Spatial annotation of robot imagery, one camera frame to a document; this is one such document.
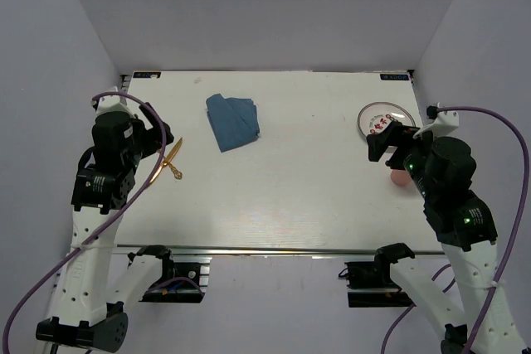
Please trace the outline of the white patterned plate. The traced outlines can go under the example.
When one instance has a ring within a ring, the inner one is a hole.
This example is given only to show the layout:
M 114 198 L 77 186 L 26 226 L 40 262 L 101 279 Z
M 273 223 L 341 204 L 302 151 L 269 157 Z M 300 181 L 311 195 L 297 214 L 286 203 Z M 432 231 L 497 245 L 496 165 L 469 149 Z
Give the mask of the white patterned plate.
M 403 107 L 390 102 L 373 102 L 359 111 L 358 131 L 363 138 L 366 138 L 370 134 L 381 133 L 393 121 L 407 126 L 417 126 L 412 115 Z

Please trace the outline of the gold knife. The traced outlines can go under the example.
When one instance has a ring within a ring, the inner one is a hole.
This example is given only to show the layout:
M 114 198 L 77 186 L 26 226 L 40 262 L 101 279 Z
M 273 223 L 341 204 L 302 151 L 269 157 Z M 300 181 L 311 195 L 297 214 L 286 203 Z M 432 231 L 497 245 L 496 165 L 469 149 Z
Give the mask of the gold knife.
M 168 155 L 164 158 L 162 163 L 159 165 L 157 171 L 155 172 L 153 177 L 150 179 L 149 185 L 152 185 L 158 179 L 158 176 L 161 174 L 164 168 L 168 168 L 176 180 L 181 180 L 183 178 L 183 174 L 172 164 L 172 160 L 177 155 L 179 149 L 182 147 L 182 144 L 183 144 L 183 139 L 180 138 L 175 143 L 173 148 L 169 151 Z

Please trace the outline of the blue cloth napkin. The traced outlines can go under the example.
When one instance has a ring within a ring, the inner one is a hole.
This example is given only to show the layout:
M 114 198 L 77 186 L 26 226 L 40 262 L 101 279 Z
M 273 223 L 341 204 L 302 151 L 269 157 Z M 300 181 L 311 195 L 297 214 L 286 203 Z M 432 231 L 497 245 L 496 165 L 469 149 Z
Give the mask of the blue cloth napkin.
M 221 153 L 259 138 L 257 107 L 252 99 L 225 98 L 215 94 L 206 100 L 207 118 Z

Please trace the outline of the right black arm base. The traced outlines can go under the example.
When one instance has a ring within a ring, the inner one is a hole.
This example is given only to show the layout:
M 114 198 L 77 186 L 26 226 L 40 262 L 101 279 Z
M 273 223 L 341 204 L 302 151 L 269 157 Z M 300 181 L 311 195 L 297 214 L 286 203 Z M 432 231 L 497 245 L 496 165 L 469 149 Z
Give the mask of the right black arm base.
M 412 304 L 395 283 L 383 280 L 372 261 L 347 262 L 338 279 L 347 285 L 350 308 L 407 308 Z

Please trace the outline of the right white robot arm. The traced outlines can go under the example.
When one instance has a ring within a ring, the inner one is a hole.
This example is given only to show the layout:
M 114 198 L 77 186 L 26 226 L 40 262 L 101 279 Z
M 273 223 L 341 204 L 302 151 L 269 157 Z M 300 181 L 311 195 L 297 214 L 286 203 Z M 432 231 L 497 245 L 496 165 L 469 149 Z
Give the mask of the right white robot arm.
M 528 353 L 509 310 L 504 288 L 494 280 L 497 230 L 489 207 L 470 189 L 476 169 L 470 147 L 452 137 L 391 122 L 369 134 L 368 158 L 403 170 L 424 201 L 423 212 L 454 273 L 462 304 L 456 306 L 419 266 L 404 244 L 382 247 L 374 266 L 376 280 L 397 285 L 423 312 L 443 353 Z

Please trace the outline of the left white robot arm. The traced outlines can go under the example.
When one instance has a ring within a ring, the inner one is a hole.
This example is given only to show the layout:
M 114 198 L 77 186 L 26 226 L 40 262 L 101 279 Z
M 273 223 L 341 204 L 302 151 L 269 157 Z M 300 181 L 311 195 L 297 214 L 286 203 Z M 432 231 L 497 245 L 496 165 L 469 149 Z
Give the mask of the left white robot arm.
M 60 297 L 36 338 L 57 346 L 117 352 L 129 325 L 124 291 L 109 293 L 114 239 L 142 159 L 173 141 L 170 127 L 151 104 L 140 119 L 126 106 L 97 107 L 93 144 L 78 162 L 71 204 L 73 233 Z

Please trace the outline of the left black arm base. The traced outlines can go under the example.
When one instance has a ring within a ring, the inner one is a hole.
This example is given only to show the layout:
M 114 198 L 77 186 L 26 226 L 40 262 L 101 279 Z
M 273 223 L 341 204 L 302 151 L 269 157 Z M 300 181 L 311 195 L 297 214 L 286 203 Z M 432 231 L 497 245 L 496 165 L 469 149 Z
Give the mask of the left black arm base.
M 207 288 L 207 274 L 202 272 L 204 264 L 177 261 L 163 245 L 143 246 L 135 254 L 154 257 L 160 263 L 160 276 L 144 293 L 143 303 L 199 304 L 203 301 Z

